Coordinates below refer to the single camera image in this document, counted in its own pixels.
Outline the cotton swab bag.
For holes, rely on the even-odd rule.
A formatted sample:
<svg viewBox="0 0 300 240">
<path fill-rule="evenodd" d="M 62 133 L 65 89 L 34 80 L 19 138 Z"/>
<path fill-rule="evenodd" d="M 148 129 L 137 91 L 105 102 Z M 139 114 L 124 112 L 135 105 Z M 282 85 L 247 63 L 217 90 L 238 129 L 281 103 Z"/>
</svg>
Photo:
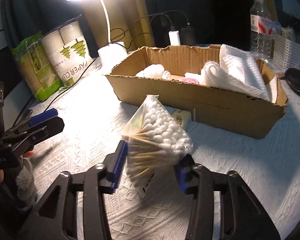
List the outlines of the cotton swab bag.
<svg viewBox="0 0 300 240">
<path fill-rule="evenodd" d="M 141 198 L 158 170 L 177 164 L 193 151 L 187 130 L 171 116 L 176 109 L 165 107 L 158 95 L 148 94 L 122 132 L 128 142 L 126 175 Z"/>
</svg>

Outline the cartoon tissue packet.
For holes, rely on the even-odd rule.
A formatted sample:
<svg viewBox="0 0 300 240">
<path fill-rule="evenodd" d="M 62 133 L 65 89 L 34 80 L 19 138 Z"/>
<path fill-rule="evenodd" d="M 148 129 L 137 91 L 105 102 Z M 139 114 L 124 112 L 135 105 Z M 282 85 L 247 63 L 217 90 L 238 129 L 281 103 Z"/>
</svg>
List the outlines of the cartoon tissue packet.
<svg viewBox="0 0 300 240">
<path fill-rule="evenodd" d="M 191 113 L 182 109 L 174 110 L 171 116 L 185 131 L 187 130 L 189 122 L 192 120 Z"/>
</svg>

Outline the white fluffy ball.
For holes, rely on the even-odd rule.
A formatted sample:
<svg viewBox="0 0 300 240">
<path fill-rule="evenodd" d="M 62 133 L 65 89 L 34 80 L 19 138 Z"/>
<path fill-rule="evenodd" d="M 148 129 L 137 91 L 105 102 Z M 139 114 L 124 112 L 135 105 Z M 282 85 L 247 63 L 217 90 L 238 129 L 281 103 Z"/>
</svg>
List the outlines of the white fluffy ball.
<svg viewBox="0 0 300 240">
<path fill-rule="evenodd" d="M 170 80 L 171 74 L 168 70 L 164 68 L 162 64 L 151 64 L 150 66 L 146 67 L 144 70 L 138 72 L 136 74 L 136 77 Z"/>
</svg>

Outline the white towel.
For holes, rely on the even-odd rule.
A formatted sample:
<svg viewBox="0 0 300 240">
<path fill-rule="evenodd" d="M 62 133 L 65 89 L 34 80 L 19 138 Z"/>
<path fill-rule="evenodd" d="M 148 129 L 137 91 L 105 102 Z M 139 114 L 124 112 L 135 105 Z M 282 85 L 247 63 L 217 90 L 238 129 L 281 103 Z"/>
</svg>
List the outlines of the white towel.
<svg viewBox="0 0 300 240">
<path fill-rule="evenodd" d="M 269 100 L 259 67 L 250 53 L 223 44 L 219 50 L 219 63 L 231 76 L 231 84 L 241 93 Z"/>
</svg>

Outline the green paper cup pack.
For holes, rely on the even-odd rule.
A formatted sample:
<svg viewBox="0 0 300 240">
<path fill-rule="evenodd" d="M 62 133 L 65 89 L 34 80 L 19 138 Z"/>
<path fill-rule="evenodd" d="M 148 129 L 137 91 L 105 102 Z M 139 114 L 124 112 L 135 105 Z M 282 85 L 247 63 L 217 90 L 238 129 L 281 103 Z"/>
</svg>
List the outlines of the green paper cup pack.
<svg viewBox="0 0 300 240">
<path fill-rule="evenodd" d="M 38 32 L 25 38 L 12 49 L 12 55 L 34 97 L 43 102 L 58 91 L 63 83 L 44 50 L 41 36 L 42 33 Z"/>
</svg>

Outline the white paper cup pack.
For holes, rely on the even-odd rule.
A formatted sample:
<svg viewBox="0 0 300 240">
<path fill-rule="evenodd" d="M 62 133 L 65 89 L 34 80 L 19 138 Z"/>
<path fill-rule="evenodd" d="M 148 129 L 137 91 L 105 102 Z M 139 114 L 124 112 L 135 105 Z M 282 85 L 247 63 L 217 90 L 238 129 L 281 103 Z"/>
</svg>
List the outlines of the white paper cup pack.
<svg viewBox="0 0 300 240">
<path fill-rule="evenodd" d="M 44 35 L 41 42 L 65 86 L 74 85 L 93 61 L 77 17 Z"/>
</svg>

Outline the white tablecloth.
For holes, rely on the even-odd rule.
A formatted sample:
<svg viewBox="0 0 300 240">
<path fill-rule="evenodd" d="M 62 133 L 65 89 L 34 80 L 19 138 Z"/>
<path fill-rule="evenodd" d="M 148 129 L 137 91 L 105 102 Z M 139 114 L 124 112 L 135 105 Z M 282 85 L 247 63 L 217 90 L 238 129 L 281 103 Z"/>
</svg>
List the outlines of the white tablecloth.
<svg viewBox="0 0 300 240">
<path fill-rule="evenodd" d="M 193 158 L 214 172 L 235 170 L 273 220 L 282 239 L 300 239 L 300 96 L 286 83 L 286 113 L 261 140 L 198 122 L 187 131 Z M 42 196 L 62 171 L 86 171 L 117 147 L 121 131 L 137 107 L 119 101 L 99 72 L 84 77 L 62 95 L 32 106 L 47 106 L 64 120 L 62 133 L 34 148 L 34 183 Z M 105 197 L 113 239 L 183 239 L 192 197 L 178 187 L 171 168 L 156 174 L 141 197 L 126 176 L 113 195 Z"/>
</svg>

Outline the cardboard box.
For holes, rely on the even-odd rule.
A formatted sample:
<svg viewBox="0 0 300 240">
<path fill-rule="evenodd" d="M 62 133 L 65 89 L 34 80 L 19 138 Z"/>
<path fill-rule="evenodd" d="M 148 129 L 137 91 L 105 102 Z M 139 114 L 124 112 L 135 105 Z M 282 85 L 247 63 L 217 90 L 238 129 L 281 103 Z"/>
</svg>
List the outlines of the cardboard box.
<svg viewBox="0 0 300 240">
<path fill-rule="evenodd" d="M 148 94 L 191 112 L 195 121 L 230 132 L 263 139 L 286 112 L 288 98 L 277 81 L 277 96 L 267 101 L 247 94 L 178 80 L 150 79 L 136 74 L 151 64 L 162 64 L 174 76 L 200 73 L 207 61 L 219 62 L 218 45 L 209 47 L 142 47 L 106 75 L 119 100 L 140 106 Z"/>
</svg>

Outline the black power adapter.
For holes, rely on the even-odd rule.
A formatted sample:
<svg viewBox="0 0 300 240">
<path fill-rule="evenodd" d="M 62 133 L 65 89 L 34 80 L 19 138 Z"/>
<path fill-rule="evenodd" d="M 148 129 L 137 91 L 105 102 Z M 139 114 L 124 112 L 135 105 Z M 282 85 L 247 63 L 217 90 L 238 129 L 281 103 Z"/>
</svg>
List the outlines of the black power adapter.
<svg viewBox="0 0 300 240">
<path fill-rule="evenodd" d="M 185 27 L 181 27 L 179 36 L 181 45 L 195 46 L 197 43 L 194 29 L 191 27 L 190 22 L 187 22 Z"/>
</svg>

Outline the yellow curtain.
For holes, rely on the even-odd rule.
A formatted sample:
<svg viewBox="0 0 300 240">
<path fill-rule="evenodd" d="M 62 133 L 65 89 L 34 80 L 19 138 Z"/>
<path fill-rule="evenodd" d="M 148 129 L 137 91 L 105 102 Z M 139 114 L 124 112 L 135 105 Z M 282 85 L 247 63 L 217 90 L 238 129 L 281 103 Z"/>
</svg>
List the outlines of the yellow curtain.
<svg viewBox="0 0 300 240">
<path fill-rule="evenodd" d="M 148 16 L 148 10 L 145 0 L 130 0 L 132 2 L 132 9 L 129 9 L 129 27 L 132 37 L 138 35 L 134 39 L 134 44 L 139 47 L 154 46 L 154 38 Z"/>
</svg>

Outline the white phone charger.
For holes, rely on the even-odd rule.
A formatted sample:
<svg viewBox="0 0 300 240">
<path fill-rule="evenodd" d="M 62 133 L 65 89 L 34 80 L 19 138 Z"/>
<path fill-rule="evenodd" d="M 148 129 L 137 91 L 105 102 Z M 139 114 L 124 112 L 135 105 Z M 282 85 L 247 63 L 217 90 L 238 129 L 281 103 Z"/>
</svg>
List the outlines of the white phone charger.
<svg viewBox="0 0 300 240">
<path fill-rule="evenodd" d="M 175 26 L 170 27 L 170 31 L 169 31 L 168 35 L 169 35 L 171 46 L 181 45 L 180 37 L 179 37 L 179 30 Z"/>
</svg>

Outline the black round zip case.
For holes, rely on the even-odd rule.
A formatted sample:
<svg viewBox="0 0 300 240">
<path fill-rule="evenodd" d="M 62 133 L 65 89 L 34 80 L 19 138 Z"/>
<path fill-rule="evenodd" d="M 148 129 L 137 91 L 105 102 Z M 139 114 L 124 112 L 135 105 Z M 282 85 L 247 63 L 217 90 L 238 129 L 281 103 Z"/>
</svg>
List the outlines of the black round zip case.
<svg viewBox="0 0 300 240">
<path fill-rule="evenodd" d="M 300 70 L 296 68 L 288 68 L 285 71 L 284 79 L 289 87 L 300 95 Z"/>
</svg>

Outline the white perforated basket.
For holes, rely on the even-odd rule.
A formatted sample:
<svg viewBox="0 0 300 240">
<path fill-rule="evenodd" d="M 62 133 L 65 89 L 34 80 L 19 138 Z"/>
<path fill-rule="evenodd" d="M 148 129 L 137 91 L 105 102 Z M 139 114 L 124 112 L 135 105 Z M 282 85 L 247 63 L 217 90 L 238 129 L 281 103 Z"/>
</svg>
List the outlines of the white perforated basket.
<svg viewBox="0 0 300 240">
<path fill-rule="evenodd" d="M 288 68 L 300 68 L 300 45 L 280 35 L 273 35 L 273 61 L 284 72 Z"/>
</svg>

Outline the clear water bottle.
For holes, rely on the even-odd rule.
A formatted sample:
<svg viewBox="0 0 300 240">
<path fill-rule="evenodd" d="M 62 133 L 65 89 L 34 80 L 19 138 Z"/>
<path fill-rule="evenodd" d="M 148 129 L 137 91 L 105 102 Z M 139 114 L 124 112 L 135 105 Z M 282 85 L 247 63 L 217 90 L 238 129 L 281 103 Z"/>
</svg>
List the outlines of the clear water bottle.
<svg viewBox="0 0 300 240">
<path fill-rule="evenodd" d="M 250 52 L 267 61 L 271 55 L 271 25 L 271 15 L 264 0 L 254 0 L 250 9 Z"/>
</svg>

